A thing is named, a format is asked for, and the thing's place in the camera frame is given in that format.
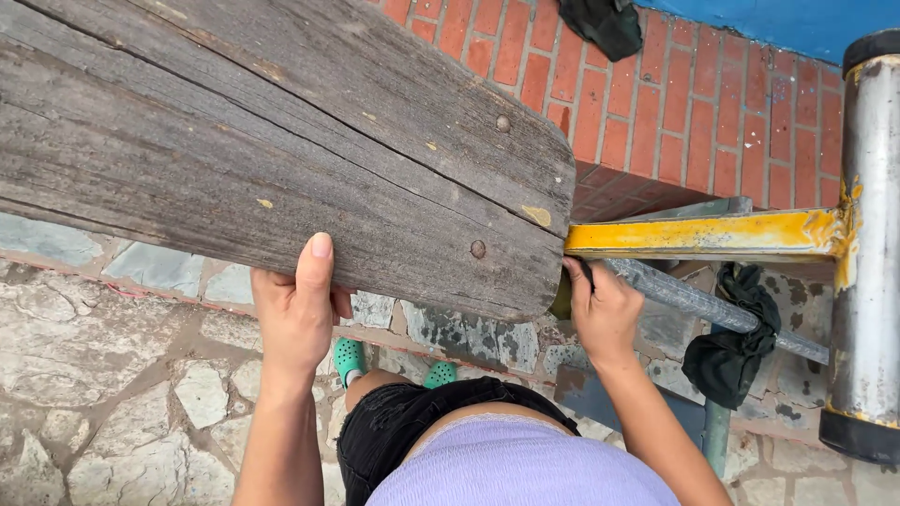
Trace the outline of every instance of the black rag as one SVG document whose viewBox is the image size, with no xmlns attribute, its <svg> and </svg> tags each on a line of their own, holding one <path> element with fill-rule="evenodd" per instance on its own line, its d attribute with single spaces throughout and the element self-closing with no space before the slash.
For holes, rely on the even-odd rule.
<svg viewBox="0 0 900 506">
<path fill-rule="evenodd" d="M 688 345 L 681 371 L 707 399 L 736 410 L 747 397 L 762 359 L 775 349 L 781 332 L 779 308 L 760 285 L 762 267 L 722 265 L 717 282 L 731 303 L 752 312 L 760 324 L 746 333 L 721 330 L 697 336 Z"/>
<path fill-rule="evenodd" d="M 627 58 L 644 45 L 631 0 L 560 0 L 560 17 L 610 61 Z"/>
</svg>

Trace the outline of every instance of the purple shirt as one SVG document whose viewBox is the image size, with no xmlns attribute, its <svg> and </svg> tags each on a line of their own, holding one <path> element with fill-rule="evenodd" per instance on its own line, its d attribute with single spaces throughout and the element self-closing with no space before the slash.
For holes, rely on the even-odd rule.
<svg viewBox="0 0 900 506">
<path fill-rule="evenodd" d="M 447 424 L 366 506 L 677 506 L 662 479 L 607 443 L 540 420 L 473 415 Z"/>
</svg>

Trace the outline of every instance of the blue wall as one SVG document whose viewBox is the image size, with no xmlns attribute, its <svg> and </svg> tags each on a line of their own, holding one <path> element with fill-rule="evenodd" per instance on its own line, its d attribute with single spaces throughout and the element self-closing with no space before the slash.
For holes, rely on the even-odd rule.
<svg viewBox="0 0 900 506">
<path fill-rule="evenodd" d="M 734 28 L 813 58 L 841 63 L 859 37 L 900 27 L 900 0 L 634 0 L 678 17 Z"/>
</svg>

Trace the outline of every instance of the weathered wooden board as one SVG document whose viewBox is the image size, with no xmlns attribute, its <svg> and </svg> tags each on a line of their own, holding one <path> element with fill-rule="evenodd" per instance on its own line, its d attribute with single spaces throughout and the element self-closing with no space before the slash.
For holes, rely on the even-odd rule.
<svg viewBox="0 0 900 506">
<path fill-rule="evenodd" d="M 553 300 L 565 138 L 365 2 L 0 13 L 0 211 L 283 272 L 326 230 L 345 285 L 507 321 Z"/>
</svg>

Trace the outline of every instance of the green crocs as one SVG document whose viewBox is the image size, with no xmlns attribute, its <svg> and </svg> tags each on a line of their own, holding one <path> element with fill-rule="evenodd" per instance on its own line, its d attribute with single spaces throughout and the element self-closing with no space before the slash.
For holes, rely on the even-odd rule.
<svg viewBox="0 0 900 506">
<path fill-rule="evenodd" d="M 347 389 L 347 373 L 359 369 L 365 374 L 363 343 L 352 339 L 341 338 L 335 343 L 335 368 L 340 375 L 340 383 Z"/>
<path fill-rule="evenodd" d="M 425 382 L 422 384 L 425 388 L 436 388 L 442 384 L 448 384 L 456 381 L 456 364 L 450 362 L 435 362 L 428 369 L 428 375 L 425 376 Z"/>
</svg>

